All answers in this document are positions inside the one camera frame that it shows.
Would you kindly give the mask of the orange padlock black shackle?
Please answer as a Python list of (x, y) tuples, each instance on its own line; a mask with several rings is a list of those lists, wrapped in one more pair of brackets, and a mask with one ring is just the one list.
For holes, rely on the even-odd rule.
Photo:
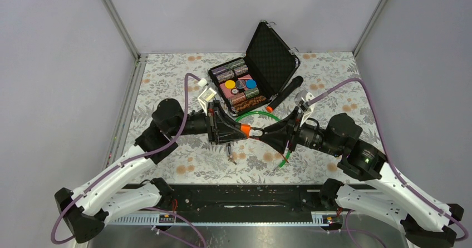
[(259, 139), (261, 136), (264, 135), (264, 129), (253, 127), (248, 124), (241, 124), (240, 130), (248, 137), (253, 139)]

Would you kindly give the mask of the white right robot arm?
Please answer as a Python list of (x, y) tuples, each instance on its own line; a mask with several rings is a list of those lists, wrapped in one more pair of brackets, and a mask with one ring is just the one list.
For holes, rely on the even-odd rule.
[(383, 193), (380, 199), (329, 178), (319, 191), (326, 210), (354, 210), (398, 229), (417, 247), (453, 247), (457, 234), (451, 228), (464, 210), (430, 196), (420, 196), (409, 180), (392, 169), (386, 155), (361, 140), (362, 128), (346, 113), (334, 115), (325, 128), (314, 119), (303, 123), (294, 110), (288, 117), (263, 129), (259, 140), (278, 152), (297, 145), (339, 158), (338, 168), (347, 176)]

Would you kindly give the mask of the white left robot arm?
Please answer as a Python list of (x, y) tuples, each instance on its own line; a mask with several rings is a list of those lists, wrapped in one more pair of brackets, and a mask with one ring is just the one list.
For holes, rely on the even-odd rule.
[(135, 143), (114, 163), (85, 184), (55, 194), (60, 213), (51, 241), (85, 243), (106, 225), (139, 209), (171, 206), (171, 188), (155, 178), (143, 189), (118, 195), (117, 192), (142, 172), (156, 166), (178, 148), (182, 135), (206, 134), (210, 143), (222, 145), (248, 138), (249, 125), (236, 122), (222, 110), (219, 101), (206, 102), (198, 112), (189, 112), (174, 98), (162, 100), (152, 114), (152, 122)]

